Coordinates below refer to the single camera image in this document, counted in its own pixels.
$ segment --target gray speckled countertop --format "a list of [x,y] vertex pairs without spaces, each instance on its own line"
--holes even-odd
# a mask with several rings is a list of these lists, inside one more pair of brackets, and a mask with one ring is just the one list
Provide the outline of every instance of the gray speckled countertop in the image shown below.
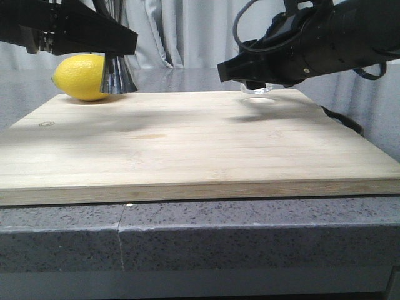
[[[0,128],[60,93],[50,75],[51,71],[3,73]],[[221,84],[215,69],[143,69],[135,76],[142,92],[239,88],[235,82]],[[377,82],[343,72],[309,79],[296,88],[320,105],[355,119],[367,139],[400,161],[399,79],[400,65],[390,65]],[[398,195],[0,207],[0,282],[15,283],[19,278],[15,276],[26,274],[35,274],[25,282],[29,286],[44,274],[131,276],[177,271],[187,277],[187,272],[201,270],[378,268],[381,273],[376,277],[381,281],[373,276],[360,279],[354,291],[382,291],[391,268],[399,264]],[[341,291],[339,283],[331,285],[324,291]],[[23,292],[9,286],[13,288],[0,289],[0,299],[23,298]],[[198,294],[121,289],[110,287],[107,296],[229,294],[221,287]],[[261,293],[248,289],[245,294]],[[69,291],[64,293],[63,297],[70,297]],[[93,295],[86,299],[103,299]]]

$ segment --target cable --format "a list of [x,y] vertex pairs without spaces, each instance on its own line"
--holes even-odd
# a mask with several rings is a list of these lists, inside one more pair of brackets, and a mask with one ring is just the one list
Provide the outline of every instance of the cable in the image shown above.
[[[279,50],[281,47],[286,46],[287,44],[293,42],[295,39],[297,39],[300,35],[301,35],[301,31],[299,31],[298,33],[296,33],[293,37],[285,40],[284,42],[281,42],[277,45],[271,46],[271,47],[267,47],[267,48],[262,48],[262,49],[254,49],[252,47],[249,47],[247,45],[245,45],[240,39],[239,39],[239,35],[238,35],[238,24],[239,24],[239,20],[240,18],[243,16],[243,14],[250,8],[250,6],[252,6],[255,2],[257,2],[258,0],[250,0],[236,15],[235,20],[233,22],[233,38],[236,41],[236,44],[243,49],[244,51],[251,53],[251,54],[267,54],[267,53],[272,53],[274,51]],[[313,20],[316,16],[319,17],[319,13],[323,11],[324,9],[324,4],[328,4],[327,1],[325,1],[320,9],[317,10],[316,14],[314,15],[313,18],[311,18],[311,20]]]
[[379,68],[380,68],[379,75],[373,75],[371,73],[368,73],[363,68],[354,69],[353,71],[359,74],[362,78],[368,80],[378,80],[379,78],[383,77],[386,74],[386,71],[388,70],[388,65],[386,64],[386,62],[381,62],[379,64]]
[[321,106],[321,107],[328,117],[337,119],[338,121],[340,121],[340,123],[342,123],[346,127],[356,131],[361,136],[364,136],[363,127],[360,124],[358,124],[355,120],[350,119],[349,117],[347,117],[343,114],[339,114],[338,112],[330,111],[328,108],[326,108],[324,106]]

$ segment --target lemon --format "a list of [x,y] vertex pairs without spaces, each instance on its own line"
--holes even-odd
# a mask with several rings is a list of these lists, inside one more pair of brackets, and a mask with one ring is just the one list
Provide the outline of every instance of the lemon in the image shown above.
[[51,80],[66,94],[79,100],[94,101],[109,94],[100,92],[104,57],[80,54],[63,60]]

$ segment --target wooden cutting board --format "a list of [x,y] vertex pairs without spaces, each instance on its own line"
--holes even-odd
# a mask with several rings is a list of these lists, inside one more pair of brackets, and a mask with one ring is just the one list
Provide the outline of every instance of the wooden cutting board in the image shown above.
[[58,95],[0,134],[0,205],[400,193],[400,165],[297,90]]

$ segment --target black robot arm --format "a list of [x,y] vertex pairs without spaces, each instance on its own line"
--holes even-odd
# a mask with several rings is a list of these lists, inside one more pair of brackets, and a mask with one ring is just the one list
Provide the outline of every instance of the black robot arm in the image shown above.
[[[249,89],[265,83],[292,86],[314,76],[354,69],[366,79],[377,79],[386,71],[386,61],[400,58],[400,1],[313,0],[312,7],[299,9],[306,0],[284,0],[286,12],[278,14],[260,40],[242,43],[234,37],[239,55],[218,64],[221,81],[235,80]],[[381,65],[373,76],[362,68]]]
[[0,41],[61,55],[76,52],[134,54],[138,35],[79,0],[0,1]]

